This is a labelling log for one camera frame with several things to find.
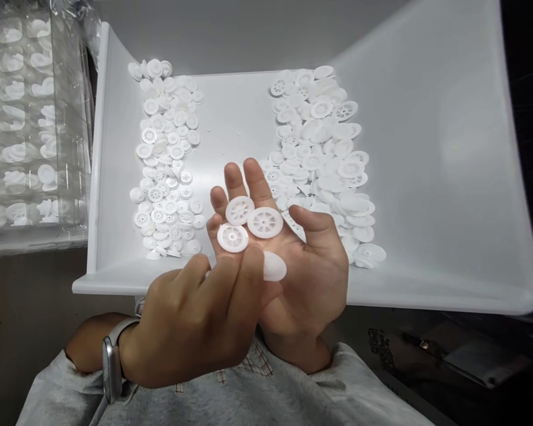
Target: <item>watch strap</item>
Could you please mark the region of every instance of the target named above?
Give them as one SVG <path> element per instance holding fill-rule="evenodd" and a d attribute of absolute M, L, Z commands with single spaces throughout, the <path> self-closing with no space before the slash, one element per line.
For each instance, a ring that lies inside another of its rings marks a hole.
<path fill-rule="evenodd" d="M 113 330 L 108 335 L 108 338 L 110 339 L 113 347 L 118 345 L 118 338 L 120 337 L 120 334 L 124 331 L 124 329 L 127 328 L 129 325 L 134 324 L 135 322 L 140 322 L 140 318 L 130 317 L 123 319 L 113 328 Z"/>

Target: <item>hand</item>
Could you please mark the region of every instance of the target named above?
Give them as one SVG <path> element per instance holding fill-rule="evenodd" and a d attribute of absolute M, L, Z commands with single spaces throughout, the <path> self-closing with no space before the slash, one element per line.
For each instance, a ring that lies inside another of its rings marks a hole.
<path fill-rule="evenodd" d="M 278 209 L 256 160 L 245 160 L 243 167 L 255 207 Z M 247 195 L 243 176 L 234 163 L 225 166 L 225 184 L 229 199 Z M 221 187 L 216 186 L 211 190 L 211 204 L 216 214 L 207 223 L 207 231 L 218 259 L 240 258 L 240 253 L 228 253 L 217 242 L 217 230 L 227 221 L 227 203 L 227 195 Z M 292 206 L 290 215 L 304 228 L 306 244 L 286 223 L 280 234 L 269 240 L 255 237 L 249 232 L 249 244 L 258 243 L 264 250 L 276 253 L 288 268 L 280 284 L 266 284 L 271 293 L 277 293 L 277 297 L 263 309 L 259 317 L 267 344 L 271 342 L 273 347 L 277 347 L 273 349 L 269 344 L 269 348 L 287 361 L 288 356 L 281 356 L 281 353 L 287 352 L 287 348 L 279 342 L 296 339 L 314 341 L 328 323 L 342 313 L 349 272 L 348 258 L 330 215 L 310 212 L 299 206 Z"/>
<path fill-rule="evenodd" d="M 264 255 L 248 246 L 210 270 L 198 254 L 150 285 L 138 326 L 119 340 L 124 377 L 145 388 L 186 382 L 238 365 L 261 311 Z"/>

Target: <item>sleeve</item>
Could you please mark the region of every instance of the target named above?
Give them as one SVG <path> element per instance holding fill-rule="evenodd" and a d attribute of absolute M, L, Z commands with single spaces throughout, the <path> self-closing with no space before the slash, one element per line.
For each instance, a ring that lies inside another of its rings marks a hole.
<path fill-rule="evenodd" d="M 61 351 L 34 379 L 16 424 L 88 426 L 103 395 L 102 372 L 79 373 Z"/>
<path fill-rule="evenodd" d="M 340 407 L 344 424 L 432 425 L 426 417 L 389 390 L 349 346 L 339 343 L 330 368 L 310 375 Z"/>

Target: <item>plastic blister packaging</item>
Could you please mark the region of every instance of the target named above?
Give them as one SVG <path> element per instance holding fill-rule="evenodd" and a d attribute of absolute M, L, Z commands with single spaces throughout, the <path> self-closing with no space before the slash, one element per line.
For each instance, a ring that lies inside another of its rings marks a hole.
<path fill-rule="evenodd" d="M 78 19 L 51 6 L 0 4 L 0 256 L 87 242 L 87 61 Z"/>

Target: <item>gray sweatshirt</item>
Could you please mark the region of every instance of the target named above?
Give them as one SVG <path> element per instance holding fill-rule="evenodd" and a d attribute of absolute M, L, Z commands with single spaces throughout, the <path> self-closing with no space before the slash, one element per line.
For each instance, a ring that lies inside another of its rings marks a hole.
<path fill-rule="evenodd" d="M 431 425 L 387 389 L 347 345 L 307 375 L 256 339 L 239 366 L 187 383 L 124 383 L 107 406 L 102 373 L 82 375 L 62 351 L 35 378 L 18 425 Z"/>

